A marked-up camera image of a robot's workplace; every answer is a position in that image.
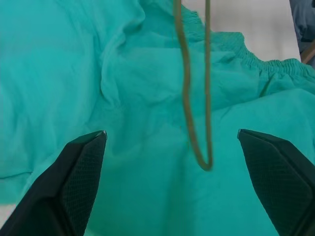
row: hanging cord loop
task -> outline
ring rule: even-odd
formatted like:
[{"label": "hanging cord loop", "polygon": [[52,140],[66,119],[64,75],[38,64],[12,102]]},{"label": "hanging cord loop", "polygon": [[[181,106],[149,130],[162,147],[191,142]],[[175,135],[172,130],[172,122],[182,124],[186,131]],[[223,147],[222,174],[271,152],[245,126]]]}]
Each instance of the hanging cord loop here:
[{"label": "hanging cord loop", "polygon": [[174,0],[173,14],[175,16],[175,28],[177,37],[181,46],[183,64],[184,64],[184,84],[183,84],[183,106],[188,128],[189,139],[192,149],[195,153],[199,166],[209,171],[213,165],[212,157],[212,131],[211,131],[211,95],[210,95],[210,0],[206,0],[206,21],[205,21],[205,110],[206,110],[206,140],[208,163],[203,159],[200,147],[198,145],[197,135],[195,132],[193,117],[190,108],[189,90],[190,90],[190,58],[187,46],[184,27],[182,23],[182,1]]}]

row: brown string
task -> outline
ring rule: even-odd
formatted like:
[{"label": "brown string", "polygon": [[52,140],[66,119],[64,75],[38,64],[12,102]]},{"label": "brown string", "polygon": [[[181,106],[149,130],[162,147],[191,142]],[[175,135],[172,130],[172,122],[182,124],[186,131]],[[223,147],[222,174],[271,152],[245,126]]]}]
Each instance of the brown string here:
[{"label": "brown string", "polygon": [[173,14],[175,16],[175,28],[177,37],[181,46],[183,64],[184,64],[184,84],[183,84],[183,106],[188,128],[189,139],[192,149],[200,167],[209,171],[213,165],[212,158],[212,131],[211,131],[211,96],[210,96],[210,0],[206,0],[206,20],[205,20],[205,95],[206,95],[206,140],[208,163],[203,159],[201,150],[198,145],[197,135],[195,132],[193,117],[190,108],[189,90],[190,90],[190,58],[187,46],[184,27],[182,23],[182,1],[174,0]]}]

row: brown cord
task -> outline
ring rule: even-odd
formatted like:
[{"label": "brown cord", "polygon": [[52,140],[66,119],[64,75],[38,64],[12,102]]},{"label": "brown cord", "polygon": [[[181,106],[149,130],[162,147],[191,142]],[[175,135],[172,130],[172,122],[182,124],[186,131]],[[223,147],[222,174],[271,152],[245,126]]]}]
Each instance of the brown cord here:
[{"label": "brown cord", "polygon": [[209,171],[213,165],[212,158],[212,131],[211,131],[211,96],[210,96],[210,0],[206,0],[206,21],[205,21],[205,95],[206,95],[206,139],[208,164],[204,161],[201,150],[198,145],[197,135],[194,129],[193,117],[190,108],[189,90],[190,90],[190,58],[187,46],[184,27],[182,23],[182,1],[174,0],[173,14],[175,16],[175,28],[177,37],[181,46],[183,64],[184,64],[184,84],[183,84],[183,106],[188,128],[188,134],[192,149],[200,167]]}]

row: green fabric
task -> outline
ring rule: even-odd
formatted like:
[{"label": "green fabric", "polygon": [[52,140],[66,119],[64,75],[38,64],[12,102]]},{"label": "green fabric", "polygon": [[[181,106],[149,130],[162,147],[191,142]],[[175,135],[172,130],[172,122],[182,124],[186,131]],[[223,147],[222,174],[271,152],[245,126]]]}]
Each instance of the green fabric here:
[{"label": "green fabric", "polygon": [[[183,8],[202,151],[204,33]],[[79,135],[108,143],[87,236],[276,236],[250,181],[238,129],[315,158],[315,72],[262,62],[239,33],[212,35],[214,167],[197,165],[182,108],[170,0],[0,1],[0,203],[17,203]]]}]

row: white table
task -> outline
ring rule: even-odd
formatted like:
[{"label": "white table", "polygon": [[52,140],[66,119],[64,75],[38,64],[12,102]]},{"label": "white table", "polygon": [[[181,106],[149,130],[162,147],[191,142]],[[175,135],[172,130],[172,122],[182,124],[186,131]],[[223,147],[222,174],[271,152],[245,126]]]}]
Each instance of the white table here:
[{"label": "white table", "polygon": [[[183,3],[204,20],[205,0]],[[243,33],[261,60],[301,60],[289,0],[211,0],[211,30]]]}]

